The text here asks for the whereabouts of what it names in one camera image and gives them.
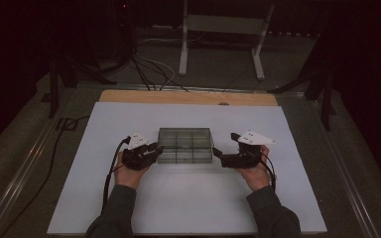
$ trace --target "table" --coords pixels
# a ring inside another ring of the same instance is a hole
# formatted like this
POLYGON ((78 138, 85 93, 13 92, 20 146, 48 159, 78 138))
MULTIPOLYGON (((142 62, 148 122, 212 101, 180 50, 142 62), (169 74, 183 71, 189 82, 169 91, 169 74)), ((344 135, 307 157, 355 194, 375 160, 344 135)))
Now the table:
POLYGON ((265 79, 262 63, 259 58, 262 45, 267 35, 269 23, 275 4, 270 4, 263 19, 231 18, 220 16, 203 16, 188 13, 188 0, 184 1, 184 23, 182 53, 179 65, 179 75, 186 75, 188 68, 188 31, 238 33, 258 35, 258 45, 252 49, 252 58, 258 80, 265 79))
MULTIPOLYGON (((231 132, 242 134, 252 129, 274 139, 277 143, 270 146, 270 159, 283 205, 298 214, 304 233, 326 231, 287 120, 274 96, 107 90, 94 106, 48 233, 83 234, 100 213, 104 180, 117 144, 135 130, 154 142, 160 127, 209 127, 214 146, 224 153, 236 153, 231 132)), ((245 200, 249 187, 235 170, 222 168, 217 158, 208 165, 153 164, 137 192, 132 217, 135 235, 257 232, 245 200)))

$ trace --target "wooden edge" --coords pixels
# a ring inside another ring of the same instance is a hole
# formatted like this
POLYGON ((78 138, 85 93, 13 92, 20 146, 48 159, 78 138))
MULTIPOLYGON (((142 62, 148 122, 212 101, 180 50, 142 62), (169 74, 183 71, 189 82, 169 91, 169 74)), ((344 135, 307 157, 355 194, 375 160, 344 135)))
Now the wooden edge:
POLYGON ((100 102, 174 103, 202 105, 278 106, 272 94, 104 90, 100 102))

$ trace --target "finger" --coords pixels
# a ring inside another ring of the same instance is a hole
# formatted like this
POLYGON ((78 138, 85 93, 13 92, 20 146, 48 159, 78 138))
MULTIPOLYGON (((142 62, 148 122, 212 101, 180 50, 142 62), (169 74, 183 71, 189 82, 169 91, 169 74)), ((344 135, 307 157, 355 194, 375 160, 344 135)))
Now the finger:
POLYGON ((264 154, 265 156, 268 156, 268 154, 269 154, 269 149, 268 149, 268 147, 266 147, 265 145, 261 145, 261 152, 262 152, 262 154, 264 154))

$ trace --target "gray sleeve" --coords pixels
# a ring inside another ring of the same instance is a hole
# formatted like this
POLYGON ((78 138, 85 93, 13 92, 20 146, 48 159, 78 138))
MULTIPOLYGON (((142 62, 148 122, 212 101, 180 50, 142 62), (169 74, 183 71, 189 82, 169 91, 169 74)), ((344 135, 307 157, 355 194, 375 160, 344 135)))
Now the gray sleeve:
POLYGON ((262 238, 301 237, 299 218, 281 205, 275 191, 266 186, 246 197, 262 238))
POLYGON ((133 237, 131 226, 136 190, 125 185, 115 185, 103 213, 88 227, 85 237, 133 237))

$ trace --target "transparent box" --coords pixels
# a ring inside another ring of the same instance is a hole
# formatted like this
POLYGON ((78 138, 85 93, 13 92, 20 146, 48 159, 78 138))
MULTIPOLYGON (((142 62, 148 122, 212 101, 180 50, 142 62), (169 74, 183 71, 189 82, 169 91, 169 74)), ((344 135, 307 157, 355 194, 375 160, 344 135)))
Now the transparent box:
POLYGON ((210 164, 212 138, 209 128, 160 128, 159 164, 210 164))

